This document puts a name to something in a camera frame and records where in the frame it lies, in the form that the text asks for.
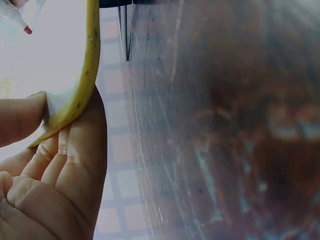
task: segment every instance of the wooden surface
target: wooden surface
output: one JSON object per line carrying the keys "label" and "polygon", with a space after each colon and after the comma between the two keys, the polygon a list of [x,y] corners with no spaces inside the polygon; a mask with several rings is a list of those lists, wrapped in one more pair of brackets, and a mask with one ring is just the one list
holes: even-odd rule
{"label": "wooden surface", "polygon": [[320,2],[139,3],[130,105],[150,234],[320,239]]}

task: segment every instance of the skin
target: skin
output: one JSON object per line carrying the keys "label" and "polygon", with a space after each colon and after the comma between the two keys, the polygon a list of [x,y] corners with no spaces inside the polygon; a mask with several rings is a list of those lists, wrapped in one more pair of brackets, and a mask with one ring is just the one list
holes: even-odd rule
{"label": "skin", "polygon": [[[0,146],[41,123],[46,97],[0,99]],[[37,149],[0,162],[0,240],[92,239],[107,171],[107,124],[95,89],[85,112]]]}

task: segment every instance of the banana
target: banana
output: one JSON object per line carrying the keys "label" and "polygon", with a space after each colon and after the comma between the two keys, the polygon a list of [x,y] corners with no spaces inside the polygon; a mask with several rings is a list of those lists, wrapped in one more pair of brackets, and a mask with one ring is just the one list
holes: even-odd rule
{"label": "banana", "polygon": [[86,9],[85,58],[81,74],[64,106],[53,114],[31,136],[28,147],[34,148],[72,123],[85,110],[95,88],[100,59],[99,0],[83,0]]}

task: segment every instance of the scratch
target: scratch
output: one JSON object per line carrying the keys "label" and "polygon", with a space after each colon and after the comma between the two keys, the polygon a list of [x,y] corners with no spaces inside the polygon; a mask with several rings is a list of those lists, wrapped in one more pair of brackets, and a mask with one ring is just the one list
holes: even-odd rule
{"label": "scratch", "polygon": [[241,179],[238,180],[240,207],[243,213],[247,212],[249,207],[245,196],[245,187]]}
{"label": "scratch", "polygon": [[208,153],[208,148],[209,148],[209,142],[206,144],[206,147],[204,147],[202,149],[195,147],[194,150],[195,150],[195,154],[196,154],[196,160],[198,161],[200,169],[203,173],[203,178],[204,178],[206,188],[209,192],[210,198],[211,198],[213,206],[214,206],[214,213],[213,213],[213,217],[211,219],[211,222],[214,222],[217,220],[218,221],[222,220],[223,215],[222,215],[221,211],[219,210],[218,201],[216,198],[215,180],[209,171],[207,159],[204,157],[204,153]]}
{"label": "scratch", "polygon": [[173,38],[173,65],[172,65],[172,73],[170,82],[172,83],[176,76],[176,70],[177,70],[177,61],[178,61],[178,43],[179,43],[179,29],[181,25],[181,18],[182,18],[182,10],[184,6],[185,0],[179,1],[179,7],[178,7],[178,16],[175,24],[175,32],[174,32],[174,38]]}
{"label": "scratch", "polygon": [[181,216],[181,219],[182,219],[182,222],[183,222],[183,226],[184,226],[184,229],[187,231],[187,232],[191,232],[192,234],[192,231],[189,231],[189,227],[186,223],[186,219],[185,219],[185,213],[184,211],[182,210],[181,208],[181,204],[184,204],[184,202],[181,202],[183,201],[183,198],[179,198],[179,195],[178,195],[178,192],[177,192],[177,186],[176,186],[176,183],[173,181],[170,173],[169,173],[169,170],[167,168],[166,165],[163,165],[163,168],[164,168],[164,171],[165,171],[165,174],[166,176],[168,177],[168,180],[169,182],[171,183],[172,185],[172,190],[173,190],[173,193],[174,193],[174,197],[175,197],[175,201],[176,201],[176,204],[177,204],[177,207],[178,207],[178,210],[179,210],[179,213],[180,213],[180,216]]}
{"label": "scratch", "polygon": [[[185,171],[183,171],[183,179],[184,179],[184,184],[185,184],[185,186],[187,188],[187,191],[188,191],[188,193],[190,193],[189,182],[188,182],[188,179],[187,179]],[[192,212],[192,215],[193,215],[193,222],[194,222],[194,224],[195,224],[195,226],[196,226],[196,228],[197,228],[197,230],[199,232],[200,239],[201,240],[206,240],[206,237],[205,237],[205,235],[204,235],[204,233],[202,231],[201,224],[200,224],[199,219],[197,217],[194,204],[193,204],[191,199],[190,199],[190,205],[191,205],[191,212]]]}
{"label": "scratch", "polygon": [[160,207],[158,208],[158,210],[159,210],[159,214],[160,214],[161,223],[162,223],[163,228],[164,228],[164,227],[165,227],[165,226],[164,226],[164,218],[162,217]]}

